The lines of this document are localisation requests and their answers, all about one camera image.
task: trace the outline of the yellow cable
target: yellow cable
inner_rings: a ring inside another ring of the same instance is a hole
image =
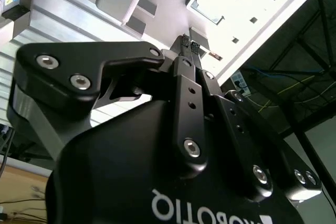
[[[308,81],[308,80],[310,80],[311,78],[314,78],[314,77],[315,77],[315,76],[307,77],[307,78],[303,79],[301,82]],[[292,86],[290,86],[290,87],[288,87],[288,88],[285,88],[285,89],[279,91],[277,94],[284,93],[285,91],[287,91],[287,90],[289,90],[289,89],[292,89],[292,88],[294,88],[295,86],[299,85],[301,82],[297,82],[297,83],[293,84]],[[268,101],[265,103],[265,105],[264,105],[260,110],[258,110],[258,112],[260,113],[260,112],[261,112],[261,111],[262,111],[262,110],[269,104],[270,101],[271,101],[271,100],[268,100]]]

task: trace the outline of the robotiq logo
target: robotiq logo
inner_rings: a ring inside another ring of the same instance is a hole
[[[193,215],[192,215],[192,205],[190,202],[187,202],[187,216],[188,220],[182,220],[181,217],[181,201],[179,199],[175,200],[175,205],[169,199],[168,196],[164,194],[160,194],[157,190],[152,190],[155,194],[152,200],[152,210],[154,215],[163,221],[171,220],[174,216],[174,212],[176,211],[176,223],[177,224],[197,224],[194,222]],[[168,212],[165,210],[164,212],[159,211],[157,208],[158,202],[162,200],[168,204]],[[197,211],[197,221],[199,224],[204,224],[203,218],[205,215],[209,215],[212,224],[260,224],[258,222],[254,223],[253,221],[246,220],[239,218],[238,216],[227,216],[224,212],[217,212],[214,214],[209,208],[207,207],[200,207]],[[272,219],[268,215],[260,215],[261,224],[273,224]]]

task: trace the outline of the blue cable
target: blue cable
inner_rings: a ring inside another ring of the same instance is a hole
[[[271,77],[271,78],[284,78],[286,76],[284,75],[281,75],[281,74],[266,74],[264,72],[262,72],[260,69],[256,68],[256,67],[253,67],[253,66],[249,66],[250,68],[258,71],[259,73],[263,74],[264,76],[268,76],[268,77]],[[307,72],[312,72],[312,73],[320,73],[322,70],[319,70],[319,71],[307,71]]]

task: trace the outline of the white wall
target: white wall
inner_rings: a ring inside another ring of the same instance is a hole
[[[329,173],[336,180],[336,117],[325,121],[306,132],[307,137],[316,149]],[[287,137],[286,142],[310,166],[311,163],[294,134]],[[305,224],[335,224],[334,215],[326,197],[321,193],[310,200],[302,202],[298,210]]]

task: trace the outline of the bolt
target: bolt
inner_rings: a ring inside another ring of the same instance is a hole
[[[316,185],[316,180],[314,179],[313,175],[310,172],[306,172],[306,176],[309,178],[310,182]]]
[[[40,55],[36,58],[37,63],[46,69],[55,69],[59,66],[58,60],[49,55]]]
[[[237,100],[239,101],[239,102],[242,102],[243,100],[242,100],[242,97],[240,96],[240,94],[238,94],[238,93],[235,93],[235,98],[237,98]]]
[[[205,72],[206,76],[208,76],[211,80],[213,80],[215,77],[210,72]]]
[[[151,52],[151,54],[153,54],[155,56],[159,56],[160,55],[160,52],[157,51],[155,48],[150,48],[149,52]]]
[[[267,184],[267,176],[265,172],[257,165],[253,166],[253,173],[257,177],[260,183]]]
[[[183,62],[186,66],[191,67],[191,63],[190,63],[188,60],[183,59],[182,62]]]
[[[306,183],[305,178],[303,177],[303,175],[298,170],[294,170],[294,174],[295,174],[296,178],[298,179],[298,181],[300,181],[301,184]]]
[[[75,88],[80,90],[86,90],[91,86],[90,80],[79,74],[71,76],[70,82]]]
[[[188,152],[190,157],[199,157],[201,150],[199,146],[191,139],[186,139],[183,143],[185,150]]]

